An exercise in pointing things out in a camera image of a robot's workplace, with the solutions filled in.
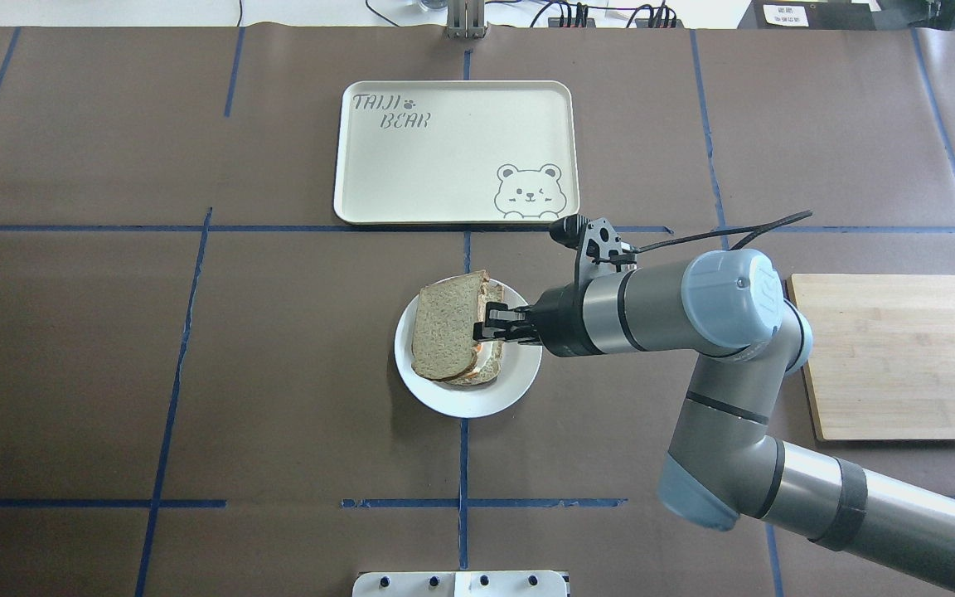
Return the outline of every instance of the bear illustration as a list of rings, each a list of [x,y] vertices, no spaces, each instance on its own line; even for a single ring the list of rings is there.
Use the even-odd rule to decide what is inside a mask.
[[[554,163],[545,163],[537,170],[520,170],[504,163],[497,176],[500,190],[496,193],[496,208],[504,220],[539,220],[543,216],[553,219],[565,209],[565,193],[558,185],[562,170]]]

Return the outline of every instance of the white tray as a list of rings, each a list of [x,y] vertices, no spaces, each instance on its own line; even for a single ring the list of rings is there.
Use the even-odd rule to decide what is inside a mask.
[[[334,211],[353,224],[553,221],[579,210],[553,80],[361,80],[342,97]]]

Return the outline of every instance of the black cable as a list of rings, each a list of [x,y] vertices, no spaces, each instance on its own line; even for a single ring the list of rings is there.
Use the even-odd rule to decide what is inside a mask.
[[[641,7],[634,8],[633,15],[628,17],[628,22],[625,23],[625,29],[628,29],[629,27],[633,26],[633,22],[634,20],[636,20],[636,15],[639,15],[640,11],[644,10],[644,8],[646,8],[648,11],[651,11],[652,15],[653,15],[653,12],[655,12],[655,8],[652,7],[651,4],[642,4]]]
[[[565,13],[562,12],[562,5],[564,4],[565,4],[565,8],[567,8],[567,10],[570,11],[570,17],[572,17],[573,10],[570,7],[570,4],[568,2],[565,2],[562,0],[552,0],[548,2],[547,4],[543,5],[543,7],[539,11],[537,11],[537,14],[533,17],[533,22],[530,23],[530,27],[535,27],[537,24],[537,20],[541,19],[541,15],[543,14],[543,12],[546,11],[547,8],[554,7],[555,5],[558,5],[558,10],[560,10],[560,19],[565,19]],[[564,23],[564,20],[560,20],[559,23],[561,27],[562,23]]]
[[[376,15],[381,17],[383,22],[387,22],[393,27],[400,27],[400,23],[395,22],[395,20],[390,19],[390,17],[387,17],[386,15],[383,15],[382,12],[376,11],[375,8],[371,6],[371,0],[363,0],[363,3],[367,6],[368,11],[374,12]]]
[[[676,23],[676,11],[673,8],[666,7],[666,16],[662,19],[661,27],[662,29],[671,29],[676,26],[673,23]]]
[[[758,238],[759,235],[767,233],[767,231],[773,230],[773,228],[778,228],[780,226],[787,226],[788,224],[795,223],[799,220],[804,220],[812,215],[812,211],[808,209],[806,211],[800,211],[798,214],[792,214],[791,216],[786,216],[786,218],[781,218],[774,222],[769,222],[767,224],[758,224],[757,226],[740,226],[735,228],[725,228],[721,231],[708,231],[708,233],[702,233],[698,235],[686,235],[682,238],[674,238],[670,240],[664,240],[661,242],[652,243],[652,245],[641,246],[639,249],[630,250],[630,253],[647,253],[648,250],[660,249],[663,246],[671,245],[681,245],[681,243],[691,242],[693,240],[701,240],[704,238],[713,238],[719,237],[719,235],[733,235],[733,234],[747,234],[739,242],[736,242],[732,246],[731,250],[743,249],[751,240]]]
[[[486,4],[518,4],[525,0],[485,0]],[[560,3],[561,0],[550,0],[553,4]],[[545,2],[545,0],[533,0],[533,2]],[[586,7],[595,8],[596,11],[634,11],[634,7]]]
[[[786,218],[780,218],[774,222],[769,222],[767,224],[762,224],[761,226],[755,226],[753,233],[747,234],[743,237],[743,240],[736,242],[735,245],[732,245],[732,250],[743,249],[751,240],[758,238],[759,235],[767,233],[767,231],[774,230],[780,226],[787,226],[788,224],[793,224],[798,220],[804,220],[812,215],[812,212],[808,209],[806,211],[800,211],[798,214],[792,214],[791,216],[786,216]]]
[[[666,0],[662,0],[662,3],[658,5],[658,11],[652,15],[652,19],[647,26],[651,29],[655,29],[655,27],[661,27],[661,24],[666,21],[668,11],[671,11],[671,9],[667,7]]]

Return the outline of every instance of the sandwich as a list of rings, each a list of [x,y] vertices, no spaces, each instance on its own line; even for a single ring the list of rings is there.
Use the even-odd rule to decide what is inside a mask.
[[[496,379],[503,341],[473,339],[474,323],[485,320],[485,303],[489,301],[503,302],[503,287],[490,282],[485,269],[420,290],[412,336],[414,373],[455,386],[476,386]]]

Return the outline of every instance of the white sign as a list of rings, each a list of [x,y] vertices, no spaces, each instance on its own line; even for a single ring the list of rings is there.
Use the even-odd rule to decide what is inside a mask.
[[[765,22],[779,24],[782,27],[808,27],[806,7],[782,7],[777,4],[765,4]]]

